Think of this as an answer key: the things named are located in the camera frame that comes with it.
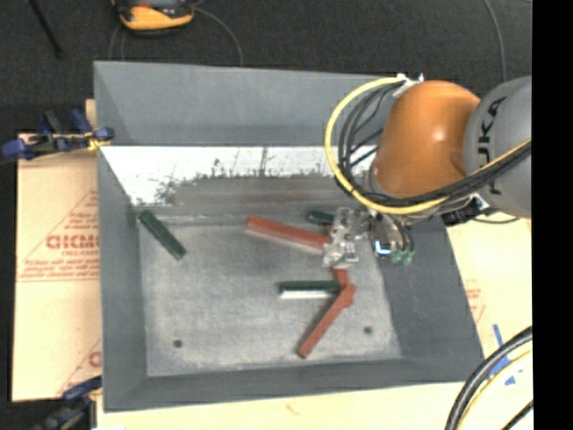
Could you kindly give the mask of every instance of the black wire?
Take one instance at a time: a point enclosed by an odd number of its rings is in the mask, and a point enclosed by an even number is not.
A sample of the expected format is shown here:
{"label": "black wire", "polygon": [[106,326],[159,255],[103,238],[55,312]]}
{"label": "black wire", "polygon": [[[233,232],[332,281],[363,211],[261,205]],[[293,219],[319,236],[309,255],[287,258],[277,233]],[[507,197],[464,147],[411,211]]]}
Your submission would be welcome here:
{"label": "black wire", "polygon": [[[498,161],[497,163],[479,171],[476,174],[465,177],[462,180],[447,186],[443,186],[432,192],[423,193],[417,196],[408,198],[395,198],[386,194],[374,193],[365,190],[363,186],[358,185],[355,182],[354,176],[352,174],[352,167],[373,154],[374,151],[369,151],[360,159],[352,161],[352,153],[356,152],[365,142],[367,142],[366,139],[363,139],[361,142],[354,145],[354,138],[358,128],[362,128],[364,124],[364,122],[361,121],[364,111],[377,98],[379,99],[378,105],[380,105],[382,99],[389,93],[389,91],[399,85],[401,84],[399,83],[398,85],[391,85],[390,87],[377,89],[361,99],[346,118],[340,131],[340,136],[338,139],[338,166],[345,178],[353,186],[353,188],[358,193],[368,198],[370,201],[384,202],[390,207],[408,207],[421,202],[436,201],[439,199],[443,199],[439,205],[443,205],[448,202],[454,202],[490,184],[493,182],[493,180],[513,168],[518,162],[524,159],[531,152],[531,142],[529,142],[528,144],[524,145],[524,147],[515,151],[505,159]],[[370,114],[366,119],[371,120],[372,117],[373,114]]]}
{"label": "black wire", "polygon": [[512,219],[502,219],[500,221],[495,221],[495,220],[488,220],[488,219],[474,219],[474,221],[477,221],[478,223],[485,223],[487,225],[507,225],[509,223],[514,223],[516,221],[519,221],[521,218],[519,217],[514,217]]}
{"label": "black wire", "polygon": [[510,430],[513,428],[522,418],[527,416],[529,411],[531,411],[533,408],[534,401],[531,400],[501,430]]}
{"label": "black wire", "polygon": [[493,180],[502,176],[510,169],[515,167],[517,163],[527,157],[530,153],[531,142],[528,142],[522,148],[516,150],[513,154],[496,162],[488,168],[485,168],[476,174],[467,176],[466,178],[463,178],[453,184],[443,186],[442,188],[431,191],[429,193],[424,193],[408,198],[393,198],[380,193],[365,193],[364,195],[369,197],[373,202],[384,201],[388,206],[392,207],[411,206],[420,202],[435,201],[440,198],[445,198],[444,201],[440,204],[452,202],[462,197],[468,196],[469,194],[488,185]]}
{"label": "black wire", "polygon": [[533,340],[533,337],[533,327],[529,326],[525,328],[505,344],[500,346],[474,370],[454,401],[448,415],[445,430],[456,430],[458,428],[467,405],[470,403],[475,392],[480,388],[483,381],[488,377],[490,371],[498,364],[498,362],[510,352]]}
{"label": "black wire", "polygon": [[384,90],[384,88],[375,90],[361,99],[352,109],[347,119],[342,124],[342,129],[340,129],[340,137],[338,139],[338,164],[340,165],[340,169],[348,181],[352,181],[353,179],[352,171],[347,166],[347,164],[350,162],[349,149],[353,142],[347,138],[346,134],[350,132],[354,126],[356,126],[356,123],[362,116],[362,113],[365,111],[365,109],[368,108],[368,106],[372,104],[372,102],[376,99],[376,96],[380,94],[381,90]]}
{"label": "black wire", "polygon": [[[358,151],[365,143],[371,140],[373,137],[381,133],[381,129],[376,131],[375,133],[370,134],[366,139],[363,139],[356,145],[354,144],[354,139],[357,133],[363,129],[366,125],[368,125],[374,118],[374,116],[378,113],[380,109],[381,103],[385,98],[388,97],[388,94],[399,88],[405,83],[398,82],[396,84],[391,84],[388,86],[383,86],[365,96],[361,99],[358,104],[352,109],[348,117],[346,118],[345,122],[342,125],[340,130],[340,137],[338,139],[338,166],[342,171],[345,178],[352,184],[354,184],[354,176],[352,173],[352,167],[358,164],[358,162],[368,158],[374,151],[369,151],[367,154],[363,155],[360,159],[351,162],[350,158],[353,153]],[[369,108],[369,106],[374,102],[374,100],[378,100],[375,109],[368,115],[364,120],[362,120],[362,115]]]}

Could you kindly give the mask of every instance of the dark green block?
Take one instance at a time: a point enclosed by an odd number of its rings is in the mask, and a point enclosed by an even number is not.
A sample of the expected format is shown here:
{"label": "dark green block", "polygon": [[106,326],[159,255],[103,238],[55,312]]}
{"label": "dark green block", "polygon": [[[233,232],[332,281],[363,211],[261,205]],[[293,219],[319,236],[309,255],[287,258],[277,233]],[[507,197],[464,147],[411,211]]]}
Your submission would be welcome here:
{"label": "dark green block", "polygon": [[141,224],[170,252],[177,260],[181,260],[187,251],[181,243],[171,234],[161,221],[150,211],[143,211],[139,215]]}

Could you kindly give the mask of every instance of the clamp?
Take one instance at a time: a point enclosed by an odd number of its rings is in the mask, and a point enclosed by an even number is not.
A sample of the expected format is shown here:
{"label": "clamp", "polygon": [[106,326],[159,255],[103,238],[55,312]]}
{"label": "clamp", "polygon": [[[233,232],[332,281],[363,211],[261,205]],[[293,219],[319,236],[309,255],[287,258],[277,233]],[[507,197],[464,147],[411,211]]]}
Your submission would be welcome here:
{"label": "clamp", "polygon": [[86,416],[93,418],[95,401],[91,395],[101,389],[101,386],[101,376],[73,386],[62,395],[65,406],[51,413],[41,424],[36,424],[27,430],[72,430]]}
{"label": "clamp", "polygon": [[93,150],[102,144],[110,143],[114,139],[115,132],[111,127],[104,126],[94,130],[79,109],[73,109],[71,115],[77,131],[81,133],[80,135],[69,134],[60,125],[56,114],[48,110],[40,119],[39,133],[33,134],[26,140],[14,139],[2,145],[4,157],[6,159],[30,160],[58,152]]}

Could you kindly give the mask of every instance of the blue clamp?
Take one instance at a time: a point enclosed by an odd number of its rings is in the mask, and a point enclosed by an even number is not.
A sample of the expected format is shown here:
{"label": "blue clamp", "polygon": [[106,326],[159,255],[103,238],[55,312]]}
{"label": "blue clamp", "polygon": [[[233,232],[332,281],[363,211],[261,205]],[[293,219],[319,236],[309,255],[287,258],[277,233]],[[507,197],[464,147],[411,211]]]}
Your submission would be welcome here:
{"label": "blue clamp", "polygon": [[2,145],[2,154],[6,159],[34,159],[50,153],[74,151],[90,148],[94,144],[110,142],[115,138],[111,127],[94,130],[86,116],[78,109],[72,110],[72,121],[80,135],[69,134],[58,121],[53,111],[44,113],[39,122],[40,132],[32,135],[28,142],[15,139]]}

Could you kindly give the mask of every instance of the red stick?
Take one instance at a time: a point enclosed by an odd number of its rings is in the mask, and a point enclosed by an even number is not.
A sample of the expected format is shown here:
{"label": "red stick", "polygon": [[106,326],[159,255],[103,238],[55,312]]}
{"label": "red stick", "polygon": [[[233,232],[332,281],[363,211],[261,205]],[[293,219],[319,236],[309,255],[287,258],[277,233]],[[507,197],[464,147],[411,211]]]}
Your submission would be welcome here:
{"label": "red stick", "polygon": [[304,340],[303,345],[298,349],[299,356],[302,358],[307,358],[309,356],[309,354],[321,340],[322,336],[324,336],[324,333],[326,333],[327,329],[336,320],[342,310],[345,307],[352,305],[352,297],[354,296],[355,292],[356,287],[351,283],[342,289],[332,305],[329,307],[329,310],[324,314],[308,338]]}

